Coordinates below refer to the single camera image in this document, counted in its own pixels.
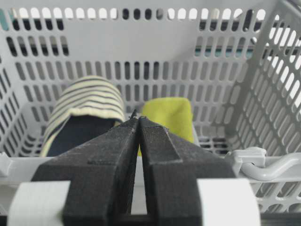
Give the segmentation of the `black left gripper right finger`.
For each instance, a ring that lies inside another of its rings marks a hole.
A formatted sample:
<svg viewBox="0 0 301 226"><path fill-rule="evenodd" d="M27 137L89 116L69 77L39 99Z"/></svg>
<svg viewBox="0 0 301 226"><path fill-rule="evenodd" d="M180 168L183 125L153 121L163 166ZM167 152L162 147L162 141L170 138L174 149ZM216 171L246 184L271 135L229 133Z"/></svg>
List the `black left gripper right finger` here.
<svg viewBox="0 0 301 226"><path fill-rule="evenodd" d="M139 119L147 211L159 226L258 226L247 179L224 159Z"/></svg>

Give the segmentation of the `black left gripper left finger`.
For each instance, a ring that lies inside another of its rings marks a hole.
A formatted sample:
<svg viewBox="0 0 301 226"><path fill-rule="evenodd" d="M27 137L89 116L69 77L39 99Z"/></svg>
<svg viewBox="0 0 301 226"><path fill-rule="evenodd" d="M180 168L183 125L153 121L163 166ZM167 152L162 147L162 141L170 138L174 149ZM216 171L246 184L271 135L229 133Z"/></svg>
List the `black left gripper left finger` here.
<svg viewBox="0 0 301 226"><path fill-rule="evenodd" d="M124 123L40 164L22 182L9 226L107 226L131 211L138 151L136 113Z"/></svg>

